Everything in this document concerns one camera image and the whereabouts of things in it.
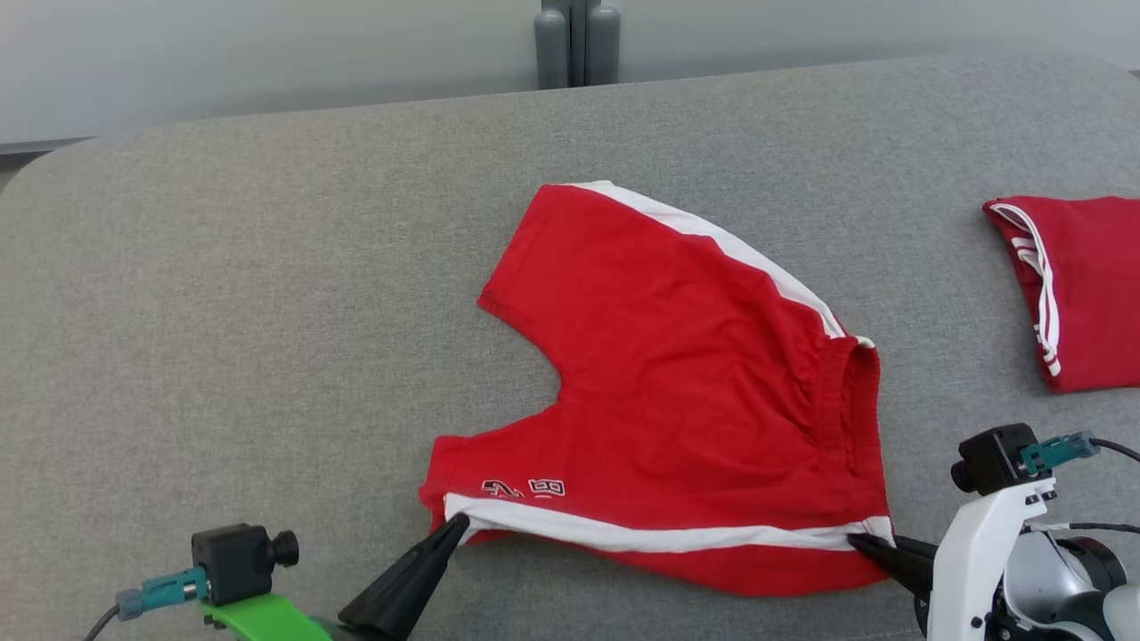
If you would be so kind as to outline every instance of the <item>clothing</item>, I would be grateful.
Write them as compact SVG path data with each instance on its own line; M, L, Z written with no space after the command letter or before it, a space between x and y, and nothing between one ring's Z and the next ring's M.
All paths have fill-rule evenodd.
M435 527L464 512L749 595L885 578L846 542L891 534L877 352L741 240L610 182L544 186L479 303L562 386L435 441Z
M983 211L1005 237L1054 392L1140 384L1140 201L1013 196Z

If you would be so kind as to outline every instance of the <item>gray fabric surface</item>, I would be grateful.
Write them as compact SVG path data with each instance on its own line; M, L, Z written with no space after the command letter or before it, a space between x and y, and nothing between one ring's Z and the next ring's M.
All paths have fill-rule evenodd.
M899 532L968 497L956 443L1026 421L1140 445L1140 392L1050 396L1007 194L1137 195L1140 84L1050 57L910 59L276 114L81 143L0 196L0 639L78 639L188 536L293 528L278 590L336 610L420 539L432 439L540 409L475 307L538 185L611 179L742 237L883 363ZM1135 521L1140 470L1062 470L1057 519ZM1140 568L1140 549L1109 537ZM221 639L192 608L105 633ZM918 636L891 584L750 600L513 537L462 550L420 639Z

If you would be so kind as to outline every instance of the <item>white wall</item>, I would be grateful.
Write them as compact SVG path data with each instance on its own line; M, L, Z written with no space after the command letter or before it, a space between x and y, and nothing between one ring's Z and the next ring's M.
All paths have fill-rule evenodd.
M604 0L621 78L1051 46L1140 70L1140 0ZM0 0L0 151L537 86L540 0Z

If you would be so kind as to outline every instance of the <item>shorts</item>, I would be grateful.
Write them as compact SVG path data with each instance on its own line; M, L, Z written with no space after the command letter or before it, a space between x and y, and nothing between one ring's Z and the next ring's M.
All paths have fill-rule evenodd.
M545 411L440 437L421 500L747 595L886 576L879 359L743 241L610 182L544 186L479 305L561 375Z

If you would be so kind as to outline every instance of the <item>white stripe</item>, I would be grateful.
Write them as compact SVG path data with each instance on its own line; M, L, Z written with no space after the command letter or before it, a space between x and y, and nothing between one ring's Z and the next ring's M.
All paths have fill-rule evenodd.
M836 339L847 335L847 333L844 332L842 326L839 324L839 320L837 320L836 316L831 313L831 309L829 309L828 306L820 300L820 297L815 295L815 292L807 289L804 283L800 283L795 276L785 271L767 257L754 250L748 245L748 243L741 241L725 229L712 225L699 216L689 213L687 211L682 211L677 208L660 203L653 198L643 196L637 192L630 192L624 187L618 187L609 180L573 184L570 186L602 194L603 196L618 201L619 203L634 209L667 227L671 227L682 234L708 236L709 238L712 238L725 255L767 273L767 275L772 277L772 282L775 283L776 291L780 292L780 295L814 309L820 315L820 319L823 323L823 331L829 336ZM872 343L870 339L863 336L857 338L861 346L874 347L874 343Z
M1032 259L1033 262L1029 262L1029 265L1041 275L1041 298L1037 300L1037 325L1034 328L1037 331L1037 342L1041 343L1041 348L1045 352L1044 359L1049 374L1056 376L1061 373L1061 363L1057 357L1057 349L1061 340L1061 323L1057 307L1057 297L1053 294L1053 270L1049 265L1045 243L1037 230L1037 226L1033 224L1033 219L1021 208L1009 203L995 203L990 209L1018 229L1027 232L1033 236L1032 244L1027 242L1029 238L1013 238L1011 243L1019 250L1017 252L1018 258L1025 262L1029 262L1029 259ZM1026 255L1026 249L1031 246L1036 250L1035 255Z
M445 518L450 519L459 512L471 519L471 527L464 535L464 542L479 530L498 529L532 534L604 552L679 553L741 545L850 551L854 547L847 544L847 535L856 533L873 534L894 541L889 517L871 517L833 527L805 529L781 529L762 525L633 529L503 498L473 498L455 493L443 496Z

